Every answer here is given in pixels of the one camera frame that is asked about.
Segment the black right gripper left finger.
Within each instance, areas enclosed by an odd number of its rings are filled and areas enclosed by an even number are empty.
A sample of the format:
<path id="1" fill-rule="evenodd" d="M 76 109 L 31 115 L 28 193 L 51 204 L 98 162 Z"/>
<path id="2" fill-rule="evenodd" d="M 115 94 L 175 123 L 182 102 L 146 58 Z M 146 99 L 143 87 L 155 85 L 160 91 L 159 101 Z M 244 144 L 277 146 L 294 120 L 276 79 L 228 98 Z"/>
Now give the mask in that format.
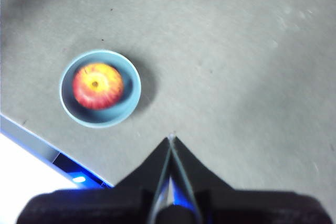
<path id="1" fill-rule="evenodd" d="M 146 223 L 167 176 L 167 138 L 112 188 L 67 189 L 33 197 L 17 223 Z"/>

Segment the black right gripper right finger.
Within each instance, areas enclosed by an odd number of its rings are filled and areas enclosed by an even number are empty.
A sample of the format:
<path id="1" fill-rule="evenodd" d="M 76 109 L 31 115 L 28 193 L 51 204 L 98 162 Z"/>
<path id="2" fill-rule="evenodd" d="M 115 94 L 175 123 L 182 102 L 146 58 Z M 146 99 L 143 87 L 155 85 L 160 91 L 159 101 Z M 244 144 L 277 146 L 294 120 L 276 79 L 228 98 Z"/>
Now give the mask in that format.
<path id="1" fill-rule="evenodd" d="M 172 140 L 176 197 L 199 223 L 332 223 L 322 204 L 292 191 L 235 189 Z"/>

